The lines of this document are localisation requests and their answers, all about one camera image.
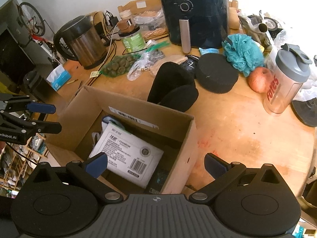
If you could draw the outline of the red bicycle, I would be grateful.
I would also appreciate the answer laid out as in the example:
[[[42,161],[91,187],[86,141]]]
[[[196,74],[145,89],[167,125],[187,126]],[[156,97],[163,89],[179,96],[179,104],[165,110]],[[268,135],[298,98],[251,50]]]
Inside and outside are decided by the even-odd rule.
[[[52,48],[53,43],[44,38],[46,27],[42,16],[39,11],[30,3],[22,2],[17,6],[19,21],[26,27],[29,36],[25,44],[18,43],[21,48],[25,48],[31,42],[37,42],[39,45],[46,44]]]

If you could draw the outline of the brown cardboard box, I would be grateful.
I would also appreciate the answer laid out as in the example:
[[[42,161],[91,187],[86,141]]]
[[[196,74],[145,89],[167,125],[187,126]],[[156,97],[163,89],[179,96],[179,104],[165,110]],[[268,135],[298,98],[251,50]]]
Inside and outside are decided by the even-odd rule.
[[[49,134],[46,145],[59,165],[86,160],[93,149],[93,132],[102,129],[103,116],[119,120],[131,134],[163,150],[154,177],[146,189],[110,171],[100,180],[120,193],[181,193],[198,157],[195,119],[189,114],[118,93],[84,86],[59,116],[62,131]]]

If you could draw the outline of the beige lidded jar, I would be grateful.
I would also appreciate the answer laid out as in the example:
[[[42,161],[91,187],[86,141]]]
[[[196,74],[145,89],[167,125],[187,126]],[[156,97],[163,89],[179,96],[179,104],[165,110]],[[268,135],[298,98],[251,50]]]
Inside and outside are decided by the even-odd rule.
[[[122,12],[119,12],[119,16],[122,20],[133,20],[133,14],[131,13],[131,10],[124,10]]]

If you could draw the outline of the white labelled package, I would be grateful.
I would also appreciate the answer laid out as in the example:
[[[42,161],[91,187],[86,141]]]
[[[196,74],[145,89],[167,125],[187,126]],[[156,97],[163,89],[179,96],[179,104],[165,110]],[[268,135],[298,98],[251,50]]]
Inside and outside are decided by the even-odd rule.
[[[89,157],[100,152],[107,154],[107,170],[129,180],[141,188],[146,188],[163,151],[108,123]]]

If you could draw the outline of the red apple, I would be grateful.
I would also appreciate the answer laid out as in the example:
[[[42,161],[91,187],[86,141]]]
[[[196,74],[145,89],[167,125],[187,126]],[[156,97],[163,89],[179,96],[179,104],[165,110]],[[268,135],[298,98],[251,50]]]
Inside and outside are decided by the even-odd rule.
[[[266,93],[273,79],[272,72],[265,67],[257,67],[248,77],[250,88],[256,93]]]

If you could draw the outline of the wooden shoe rack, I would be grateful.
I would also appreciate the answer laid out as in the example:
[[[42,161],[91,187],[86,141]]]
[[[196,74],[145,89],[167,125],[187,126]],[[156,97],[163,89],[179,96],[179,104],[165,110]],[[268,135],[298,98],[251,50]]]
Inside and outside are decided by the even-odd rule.
[[[26,145],[8,143],[1,151],[1,188],[18,192],[48,149],[42,133],[27,140]]]

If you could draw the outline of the beige burlap pouch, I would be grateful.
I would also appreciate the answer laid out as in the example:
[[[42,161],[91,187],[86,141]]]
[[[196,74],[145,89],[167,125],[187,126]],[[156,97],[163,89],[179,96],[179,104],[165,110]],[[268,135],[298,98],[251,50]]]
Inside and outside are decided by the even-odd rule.
[[[158,73],[160,67],[166,63],[166,62],[173,62],[176,64],[182,64],[183,62],[186,62],[187,57],[183,56],[183,55],[169,55],[165,58],[159,59],[157,62],[155,62],[149,69],[151,75],[153,77],[156,76],[156,74]]]

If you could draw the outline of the small brown wooden box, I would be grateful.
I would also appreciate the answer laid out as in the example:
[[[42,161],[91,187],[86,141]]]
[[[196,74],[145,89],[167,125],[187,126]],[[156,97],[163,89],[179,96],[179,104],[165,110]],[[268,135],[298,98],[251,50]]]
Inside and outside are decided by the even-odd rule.
[[[117,23],[118,29],[122,33],[129,33],[135,29],[135,24],[132,22],[130,18],[128,19],[122,19]]]

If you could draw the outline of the blue wet wipes pack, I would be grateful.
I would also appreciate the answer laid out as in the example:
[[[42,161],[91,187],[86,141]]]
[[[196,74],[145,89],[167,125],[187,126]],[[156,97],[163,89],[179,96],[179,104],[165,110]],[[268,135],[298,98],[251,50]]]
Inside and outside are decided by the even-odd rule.
[[[219,49],[216,49],[216,48],[198,48],[199,50],[199,53],[202,55],[205,55],[205,54],[219,54]]]

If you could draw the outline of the silver metal tube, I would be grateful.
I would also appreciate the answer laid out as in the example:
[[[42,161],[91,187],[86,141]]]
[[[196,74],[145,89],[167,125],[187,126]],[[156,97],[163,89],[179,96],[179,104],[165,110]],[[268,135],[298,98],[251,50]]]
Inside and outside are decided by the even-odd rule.
[[[259,23],[255,26],[255,30],[258,33],[266,33],[268,31],[268,27],[265,23]]]

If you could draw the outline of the black round foam cushion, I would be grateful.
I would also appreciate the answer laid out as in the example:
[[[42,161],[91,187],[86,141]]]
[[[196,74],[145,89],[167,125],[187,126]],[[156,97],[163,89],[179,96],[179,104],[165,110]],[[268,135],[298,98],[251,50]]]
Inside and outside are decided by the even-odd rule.
[[[199,84],[213,93],[228,93],[239,78],[238,70],[225,56],[216,53],[207,53],[199,58],[195,75]]]

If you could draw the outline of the clear shaker bottle grey lid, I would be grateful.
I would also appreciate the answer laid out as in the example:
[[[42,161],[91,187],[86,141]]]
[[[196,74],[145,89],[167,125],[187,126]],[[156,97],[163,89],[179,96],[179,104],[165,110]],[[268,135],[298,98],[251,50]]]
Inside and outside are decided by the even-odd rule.
[[[310,76],[312,61],[298,45],[284,44],[273,62],[273,79],[263,101],[269,114],[281,114]]]

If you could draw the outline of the green net bag of nuts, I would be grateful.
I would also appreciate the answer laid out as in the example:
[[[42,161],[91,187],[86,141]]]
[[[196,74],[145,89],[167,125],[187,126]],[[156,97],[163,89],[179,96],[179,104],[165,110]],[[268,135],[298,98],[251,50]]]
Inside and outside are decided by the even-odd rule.
[[[128,73],[134,63],[139,60],[139,55],[115,56],[109,63],[102,66],[100,73],[111,78]]]

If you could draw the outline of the black power adapter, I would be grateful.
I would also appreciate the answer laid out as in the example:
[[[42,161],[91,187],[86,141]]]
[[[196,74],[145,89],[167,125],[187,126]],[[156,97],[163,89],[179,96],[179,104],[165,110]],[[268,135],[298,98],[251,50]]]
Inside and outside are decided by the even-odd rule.
[[[118,18],[115,17],[111,12],[107,10],[104,13],[104,20],[105,20],[106,26],[111,26],[111,27],[115,27],[117,23],[119,22]]]

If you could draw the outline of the teal mesh bath loofah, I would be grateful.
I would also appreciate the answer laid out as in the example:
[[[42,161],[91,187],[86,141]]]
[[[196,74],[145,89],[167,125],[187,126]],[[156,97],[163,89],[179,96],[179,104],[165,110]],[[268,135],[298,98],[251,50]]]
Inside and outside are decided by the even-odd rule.
[[[257,43],[248,35],[229,35],[222,42],[223,55],[226,60],[245,77],[257,67],[264,65],[264,56]]]

